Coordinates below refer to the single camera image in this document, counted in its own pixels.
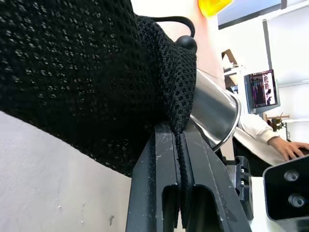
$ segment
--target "white sleeve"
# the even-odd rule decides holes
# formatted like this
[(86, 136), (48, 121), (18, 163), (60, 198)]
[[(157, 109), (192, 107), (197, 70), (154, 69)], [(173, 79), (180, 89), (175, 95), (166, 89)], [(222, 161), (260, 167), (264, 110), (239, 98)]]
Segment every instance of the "white sleeve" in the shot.
[(268, 140), (279, 135), (258, 115), (248, 114), (243, 106), (238, 127), (254, 139), (267, 144)]

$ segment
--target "monitor screen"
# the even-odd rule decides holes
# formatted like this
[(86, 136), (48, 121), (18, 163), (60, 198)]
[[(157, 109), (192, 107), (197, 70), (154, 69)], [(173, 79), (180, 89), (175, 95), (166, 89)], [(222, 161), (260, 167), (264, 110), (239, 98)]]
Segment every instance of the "monitor screen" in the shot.
[(276, 105), (278, 103), (273, 70), (250, 74), (249, 80), (254, 108)]

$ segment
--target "black cable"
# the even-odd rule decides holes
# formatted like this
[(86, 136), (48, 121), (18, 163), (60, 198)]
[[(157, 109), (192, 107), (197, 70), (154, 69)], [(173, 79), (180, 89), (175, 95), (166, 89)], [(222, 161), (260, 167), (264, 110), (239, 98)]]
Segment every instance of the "black cable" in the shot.
[(178, 22), (187, 25), (187, 27), (191, 31), (191, 37), (194, 38), (195, 28), (192, 21), (186, 17), (182, 16), (170, 16), (170, 17), (149, 17), (155, 22)]

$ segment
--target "white shirt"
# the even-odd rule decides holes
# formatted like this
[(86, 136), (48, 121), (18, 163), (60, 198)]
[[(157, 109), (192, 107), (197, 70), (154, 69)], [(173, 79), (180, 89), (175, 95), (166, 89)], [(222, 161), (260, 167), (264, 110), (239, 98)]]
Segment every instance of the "white shirt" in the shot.
[(246, 113), (243, 107), (234, 136), (265, 162), (271, 165), (285, 162), (283, 156), (267, 144), (269, 139), (279, 135), (261, 117)]

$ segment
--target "hand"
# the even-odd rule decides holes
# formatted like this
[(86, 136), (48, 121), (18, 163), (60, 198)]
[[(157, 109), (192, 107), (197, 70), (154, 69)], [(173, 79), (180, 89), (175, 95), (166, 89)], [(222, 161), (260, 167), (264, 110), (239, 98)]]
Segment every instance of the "hand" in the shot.
[(292, 159), (297, 158), (294, 153), (296, 153), (299, 157), (304, 156), (304, 154), (299, 150), (300, 147), (309, 150), (309, 144), (288, 142), (280, 137), (271, 138), (267, 143), (273, 146), (284, 157), (285, 161), (289, 161), (289, 157)]

